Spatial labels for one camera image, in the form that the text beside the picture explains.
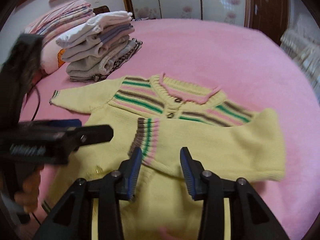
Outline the person's left hand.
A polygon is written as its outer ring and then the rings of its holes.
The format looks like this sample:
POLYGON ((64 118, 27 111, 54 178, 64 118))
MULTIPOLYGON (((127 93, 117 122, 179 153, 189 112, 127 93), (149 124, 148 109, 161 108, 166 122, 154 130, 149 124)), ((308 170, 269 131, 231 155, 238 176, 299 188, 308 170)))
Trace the person's left hand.
POLYGON ((40 173, 43 169, 44 165, 37 166, 35 171, 23 181, 22 192, 15 193, 15 202, 23 207, 24 213, 34 212, 38 207, 40 173))

